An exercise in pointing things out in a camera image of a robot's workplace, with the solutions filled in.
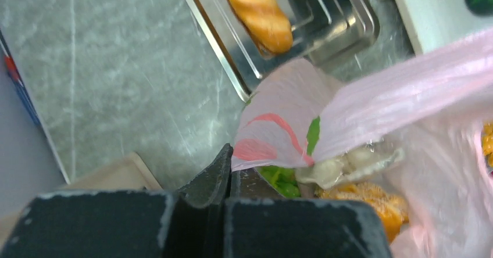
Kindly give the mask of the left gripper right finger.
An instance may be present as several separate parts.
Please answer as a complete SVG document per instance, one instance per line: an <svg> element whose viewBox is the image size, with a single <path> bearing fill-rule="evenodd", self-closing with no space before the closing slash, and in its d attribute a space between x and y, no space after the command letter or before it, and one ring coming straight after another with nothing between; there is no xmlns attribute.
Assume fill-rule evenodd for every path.
<svg viewBox="0 0 493 258"><path fill-rule="evenodd" d="M353 200L240 198L221 171L222 257L391 257L381 220Z"/></svg>

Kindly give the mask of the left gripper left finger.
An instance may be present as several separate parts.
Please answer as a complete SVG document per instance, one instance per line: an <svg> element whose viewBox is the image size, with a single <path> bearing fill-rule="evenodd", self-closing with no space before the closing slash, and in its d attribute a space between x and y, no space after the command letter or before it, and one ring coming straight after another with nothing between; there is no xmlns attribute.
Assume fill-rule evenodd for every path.
<svg viewBox="0 0 493 258"><path fill-rule="evenodd" d="M176 191L61 190L34 198L1 246L2 257L222 257L223 203L233 149L225 144L201 177Z"/></svg>

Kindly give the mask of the pink plastic grocery bag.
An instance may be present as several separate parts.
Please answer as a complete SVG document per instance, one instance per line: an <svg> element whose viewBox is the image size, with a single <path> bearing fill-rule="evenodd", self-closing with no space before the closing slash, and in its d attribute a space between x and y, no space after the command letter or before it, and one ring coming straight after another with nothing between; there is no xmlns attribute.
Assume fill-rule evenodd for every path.
<svg viewBox="0 0 493 258"><path fill-rule="evenodd" d="M303 58L264 79L240 118L233 171L312 167L368 146L402 148L382 173L408 201L395 257L491 257L492 30L348 84Z"/></svg>

